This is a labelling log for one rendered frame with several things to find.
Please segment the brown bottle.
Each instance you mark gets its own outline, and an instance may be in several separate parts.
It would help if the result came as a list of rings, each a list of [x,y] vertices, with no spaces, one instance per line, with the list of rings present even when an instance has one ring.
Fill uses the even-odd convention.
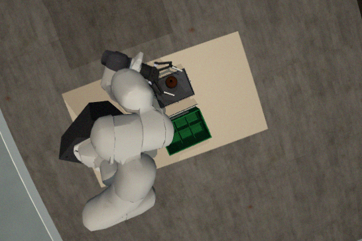
[[[175,88],[177,86],[177,79],[174,76],[169,76],[166,78],[166,85],[169,88]]]

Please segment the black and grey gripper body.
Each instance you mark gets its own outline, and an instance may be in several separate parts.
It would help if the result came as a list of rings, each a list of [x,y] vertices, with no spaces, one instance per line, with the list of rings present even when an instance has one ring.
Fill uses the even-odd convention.
[[[149,66],[147,64],[142,63],[141,66],[141,70],[140,70],[140,74],[147,80],[149,81],[154,81],[154,79],[152,78],[152,76],[154,75],[156,80],[158,79],[159,76],[159,72],[154,73],[154,71],[156,71],[157,68],[155,66]]]

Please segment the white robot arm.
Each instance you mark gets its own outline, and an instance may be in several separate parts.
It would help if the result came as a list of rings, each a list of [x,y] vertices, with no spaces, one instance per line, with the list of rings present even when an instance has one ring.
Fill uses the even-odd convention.
[[[155,204],[156,164],[143,152],[169,146],[174,126],[161,108],[153,107],[152,89],[140,74],[142,60],[142,52],[128,58],[106,50],[101,57],[105,65],[101,87],[132,114],[99,117],[90,138],[74,146],[77,159],[89,168],[95,166],[108,187],[84,206],[82,220],[90,231],[109,228]]]

